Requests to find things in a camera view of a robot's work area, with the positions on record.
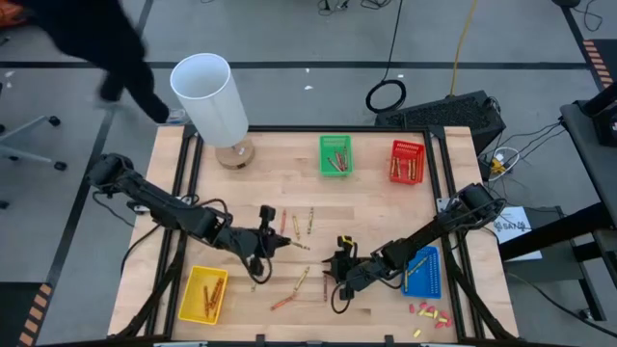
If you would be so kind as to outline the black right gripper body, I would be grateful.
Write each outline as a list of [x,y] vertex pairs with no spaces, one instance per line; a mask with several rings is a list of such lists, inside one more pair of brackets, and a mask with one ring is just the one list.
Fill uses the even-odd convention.
[[351,236],[338,236],[336,243],[339,250],[335,251],[336,263],[332,264],[332,273],[336,276],[336,288],[333,290],[333,299],[351,301],[355,293],[367,288],[378,280],[384,271],[384,263],[377,248],[370,256],[358,256],[358,243]]

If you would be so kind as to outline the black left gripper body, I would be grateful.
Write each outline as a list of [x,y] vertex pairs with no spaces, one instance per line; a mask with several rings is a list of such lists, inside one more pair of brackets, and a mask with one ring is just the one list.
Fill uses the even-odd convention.
[[221,247],[236,254],[246,267],[250,276],[262,276],[263,260],[269,267],[268,275],[272,273],[271,258],[278,248],[283,248],[286,242],[270,227],[276,217],[276,209],[262,205],[259,211],[261,223],[258,228],[225,226],[221,231]]

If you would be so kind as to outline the yellow plastic basket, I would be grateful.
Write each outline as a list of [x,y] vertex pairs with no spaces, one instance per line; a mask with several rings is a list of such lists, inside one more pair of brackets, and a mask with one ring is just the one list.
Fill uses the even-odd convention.
[[[203,305],[203,287],[205,285],[208,286],[208,295],[210,300],[218,278],[225,279],[225,287],[221,299],[217,303],[217,306],[214,309],[210,308],[209,317],[206,318]],[[205,325],[216,325],[221,315],[221,309],[225,297],[227,284],[227,270],[203,266],[193,266],[185,286],[185,291],[182,297],[178,318],[182,321],[200,323]]]

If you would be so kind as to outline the blue plastic basket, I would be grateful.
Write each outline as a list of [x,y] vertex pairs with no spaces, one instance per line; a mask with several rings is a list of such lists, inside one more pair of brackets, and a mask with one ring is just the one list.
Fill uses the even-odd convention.
[[408,263],[406,270],[413,268],[425,256],[428,256],[427,261],[409,276],[407,292],[404,292],[403,273],[403,284],[401,286],[403,296],[423,299],[440,299],[442,297],[441,263],[437,247],[426,246],[420,249]]

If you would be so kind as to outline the green plastic basket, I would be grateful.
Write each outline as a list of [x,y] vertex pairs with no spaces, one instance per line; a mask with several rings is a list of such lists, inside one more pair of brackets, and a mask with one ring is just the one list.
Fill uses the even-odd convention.
[[[327,160],[331,157],[336,163],[335,152],[342,156],[343,147],[347,147],[348,170],[338,172]],[[348,176],[354,170],[352,138],[349,135],[322,135],[319,138],[319,171],[323,176]]]

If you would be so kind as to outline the red plastic basket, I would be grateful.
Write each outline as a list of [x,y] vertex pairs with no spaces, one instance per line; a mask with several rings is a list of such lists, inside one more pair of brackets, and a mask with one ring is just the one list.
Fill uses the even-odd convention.
[[[400,178],[396,177],[396,170],[395,170],[394,177],[390,177],[389,175],[389,180],[391,182],[415,185],[423,181],[424,157],[425,157],[424,145],[401,141],[401,140],[394,140],[392,144],[390,160],[392,157],[394,158],[398,157],[400,159],[401,175],[400,175]],[[408,179],[408,161],[410,159],[417,160],[416,181]]]

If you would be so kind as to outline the white shade wooden base lamp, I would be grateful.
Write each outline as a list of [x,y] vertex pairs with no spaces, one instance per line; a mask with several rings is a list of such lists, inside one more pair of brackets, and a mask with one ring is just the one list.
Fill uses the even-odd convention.
[[255,147],[247,137],[249,121],[228,61],[212,53],[189,56],[174,67],[170,85],[224,168],[239,170],[251,163]]

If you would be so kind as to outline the white paper sheet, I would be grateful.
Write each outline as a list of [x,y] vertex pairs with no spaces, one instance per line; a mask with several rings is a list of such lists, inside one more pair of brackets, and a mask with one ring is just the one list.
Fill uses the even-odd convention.
[[493,221],[493,231],[502,244],[530,232],[531,224],[523,207],[505,207]]

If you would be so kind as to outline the black perforated computer case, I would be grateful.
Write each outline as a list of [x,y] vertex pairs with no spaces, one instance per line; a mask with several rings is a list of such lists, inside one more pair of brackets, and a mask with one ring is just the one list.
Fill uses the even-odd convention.
[[505,129],[497,100],[484,91],[448,96],[386,112],[376,117],[375,125],[399,128],[429,125],[468,127],[477,154]]

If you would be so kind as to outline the grey base office chair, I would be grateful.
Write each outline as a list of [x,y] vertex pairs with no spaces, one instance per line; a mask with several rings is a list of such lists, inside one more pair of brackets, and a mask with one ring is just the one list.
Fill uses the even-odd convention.
[[67,163],[65,162],[54,161],[50,158],[6,145],[6,142],[12,138],[16,138],[18,135],[25,135],[28,131],[33,130],[44,122],[48,122],[53,127],[58,127],[62,123],[61,120],[55,116],[40,116],[9,132],[5,132],[5,126],[0,124],[0,157],[4,157],[11,161],[18,161],[19,159],[25,158],[36,162],[51,164],[55,170],[60,172],[65,171],[67,169]]

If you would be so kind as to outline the person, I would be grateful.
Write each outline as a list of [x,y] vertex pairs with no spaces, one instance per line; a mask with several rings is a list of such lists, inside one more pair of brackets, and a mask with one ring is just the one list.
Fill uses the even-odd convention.
[[119,0],[8,0],[33,14],[39,27],[64,54],[105,71],[97,92],[101,108],[119,104],[128,91],[160,126],[190,121],[183,109],[169,108],[155,93],[146,49]]

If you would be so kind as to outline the black side table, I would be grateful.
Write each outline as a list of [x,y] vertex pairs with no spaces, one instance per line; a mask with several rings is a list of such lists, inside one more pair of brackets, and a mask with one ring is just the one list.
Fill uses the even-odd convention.
[[587,307],[575,317],[603,321],[584,262],[602,259],[617,288],[617,82],[590,100],[562,106],[560,113],[600,201],[565,217],[533,212],[540,225],[500,245],[500,256],[529,281],[576,280]]

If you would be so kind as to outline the orange office chair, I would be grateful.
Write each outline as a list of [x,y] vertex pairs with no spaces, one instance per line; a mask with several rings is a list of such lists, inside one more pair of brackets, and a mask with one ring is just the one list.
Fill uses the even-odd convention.
[[26,12],[21,6],[0,0],[0,28],[19,25],[26,20]]

